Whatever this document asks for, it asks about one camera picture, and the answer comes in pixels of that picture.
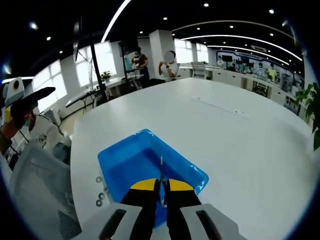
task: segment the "woman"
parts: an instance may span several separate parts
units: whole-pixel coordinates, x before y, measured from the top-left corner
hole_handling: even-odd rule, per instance
[[[134,52],[131,63],[134,64],[137,69],[140,69],[140,74],[143,75],[144,80],[149,80],[149,71],[147,67],[149,61],[146,55],[141,53],[141,47]]]

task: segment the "blue plastic container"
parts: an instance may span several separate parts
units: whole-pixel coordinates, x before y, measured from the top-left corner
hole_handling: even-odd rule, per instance
[[[113,200],[120,203],[130,187],[142,180],[158,178],[184,181],[194,188],[196,194],[205,187],[209,177],[189,162],[150,130],[143,129],[106,148],[98,154],[101,171]],[[164,199],[161,185],[160,196]],[[155,226],[167,219],[167,209],[159,203],[155,211]]]

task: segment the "computer monitor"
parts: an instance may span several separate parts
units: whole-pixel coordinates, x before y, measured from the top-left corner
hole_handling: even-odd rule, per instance
[[[232,56],[222,55],[222,61],[224,62],[232,62]]]

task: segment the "white table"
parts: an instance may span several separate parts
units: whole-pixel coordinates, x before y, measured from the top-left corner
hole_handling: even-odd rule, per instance
[[[208,174],[199,199],[234,220],[248,240],[282,240],[312,196],[317,178],[304,121],[245,89],[186,78],[116,98],[76,120],[71,186],[81,226],[101,210],[97,154],[142,129]],[[168,239],[166,230],[161,225],[152,239]]]

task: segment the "ceiling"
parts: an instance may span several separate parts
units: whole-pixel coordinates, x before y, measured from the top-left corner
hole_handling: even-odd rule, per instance
[[[0,16],[2,23],[2,36],[4,43],[0,47],[0,61],[11,68],[10,75],[2,78],[17,76],[34,76],[43,68],[57,59],[63,59],[73,54],[74,25],[82,16],[82,29],[84,39],[80,41],[82,48],[89,44],[88,34],[92,27],[94,42],[99,43],[106,28],[114,16],[122,1],[90,1],[83,9],[74,6],[65,6],[64,2],[48,2],[37,5],[22,3],[18,9],[14,5],[8,6],[7,11],[13,11],[10,20]],[[107,36],[107,40],[119,41],[128,36],[148,36],[157,29],[175,30],[175,38],[188,38],[201,35],[237,35],[260,39],[281,46],[302,58],[301,47],[290,37],[292,32],[290,25],[282,26],[286,20],[285,11],[264,4],[259,6],[249,4],[246,1],[243,6],[233,5],[232,2],[217,3],[212,0],[131,0],[122,11]],[[30,28],[30,22],[35,22],[37,30]],[[225,45],[241,48],[250,48],[251,45],[270,50],[267,54],[282,59],[291,60],[289,69],[301,72],[304,76],[304,64],[289,53],[255,40],[247,40],[235,37],[206,37],[191,40],[194,43],[207,45]]]

